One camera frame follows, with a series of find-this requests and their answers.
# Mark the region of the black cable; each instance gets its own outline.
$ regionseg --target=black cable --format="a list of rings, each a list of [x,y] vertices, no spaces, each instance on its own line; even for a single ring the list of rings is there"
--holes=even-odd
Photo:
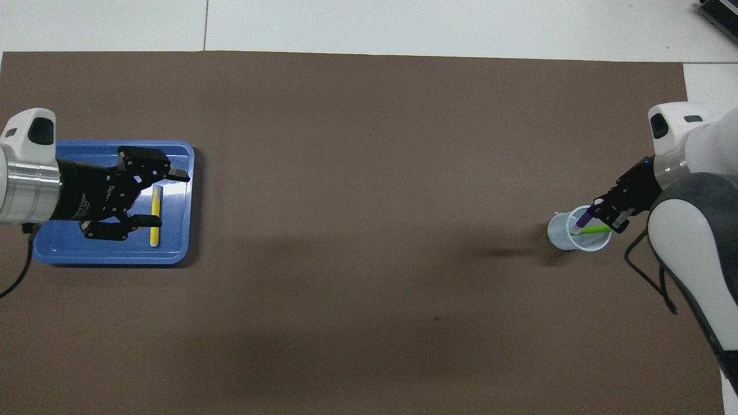
[[[41,226],[39,224],[31,224],[30,226],[27,226],[29,224],[23,225],[23,232],[29,233],[28,235],[28,252],[26,254],[26,264],[23,266],[23,270],[21,271],[21,274],[15,279],[15,282],[10,285],[5,291],[0,293],[0,298],[3,298],[4,296],[10,294],[20,283],[23,281],[23,278],[28,273],[28,269],[31,267],[31,259],[33,258],[33,239],[36,237],[36,233],[38,232],[38,228]]]
[[[679,313],[679,310],[677,309],[677,307],[672,302],[672,299],[669,298],[669,293],[666,292],[666,277],[664,275],[663,265],[660,265],[659,266],[659,269],[658,269],[658,282],[659,282],[660,285],[656,285],[656,283],[648,275],[646,275],[645,272],[641,271],[641,269],[638,268],[633,263],[633,261],[630,260],[630,253],[633,251],[633,249],[639,243],[641,243],[641,241],[643,241],[643,238],[645,238],[646,235],[648,235],[648,227],[646,227],[646,229],[644,229],[644,231],[641,232],[641,234],[638,235],[635,238],[635,240],[633,240],[633,242],[631,242],[630,245],[628,245],[628,248],[626,248],[626,250],[625,250],[625,262],[626,262],[626,264],[630,265],[630,267],[633,268],[633,270],[636,271],[641,277],[643,277],[643,279],[646,280],[646,282],[649,283],[651,285],[651,287],[653,287],[653,289],[655,289],[656,292],[659,293],[659,295],[661,295],[661,297],[663,298],[664,303],[666,303],[666,307],[669,308],[669,311],[672,314],[678,314]]]

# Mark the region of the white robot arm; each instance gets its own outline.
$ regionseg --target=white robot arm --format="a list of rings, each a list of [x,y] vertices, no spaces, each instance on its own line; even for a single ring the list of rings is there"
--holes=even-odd
[[[738,109],[713,120],[697,104],[666,103],[649,111],[649,121],[655,155],[596,198],[577,227],[596,217],[622,232],[628,216],[650,210],[639,238],[648,234],[661,264],[661,286],[652,285],[672,311],[663,272],[683,293],[720,366],[726,413],[736,413]]]
[[[80,222],[88,239],[123,241],[139,227],[159,227],[157,216],[130,215],[143,189],[159,180],[187,182],[163,151],[122,145],[118,162],[103,167],[56,158],[56,116],[34,108],[10,118],[0,135],[0,222]],[[118,222],[102,222],[115,218]]]

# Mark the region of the clear plastic cup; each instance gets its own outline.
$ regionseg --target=clear plastic cup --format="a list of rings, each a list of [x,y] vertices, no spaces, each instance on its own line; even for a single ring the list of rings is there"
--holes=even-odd
[[[588,233],[587,235],[570,234],[576,221],[584,215],[589,206],[579,206],[567,213],[556,214],[548,223],[548,240],[560,250],[583,250],[595,252],[604,248],[613,237],[613,232]],[[587,226],[603,224],[599,219],[592,219]]]

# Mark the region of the brown surface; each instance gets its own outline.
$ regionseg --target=brown surface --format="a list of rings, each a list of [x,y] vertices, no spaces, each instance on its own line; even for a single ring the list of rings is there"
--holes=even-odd
[[[681,65],[6,53],[0,120],[198,151],[179,269],[33,264],[0,301],[3,414],[718,414],[694,318],[555,210],[652,153]],[[0,235],[8,284],[23,237]],[[644,247],[636,260],[654,270]]]

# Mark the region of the yellow highlighter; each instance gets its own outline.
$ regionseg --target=yellow highlighter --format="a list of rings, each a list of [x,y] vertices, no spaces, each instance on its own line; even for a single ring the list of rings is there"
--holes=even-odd
[[[164,188],[161,185],[153,185],[151,186],[151,192],[151,214],[162,217],[162,194],[164,193]],[[158,227],[151,228],[151,235],[148,241],[152,247],[159,246]]]

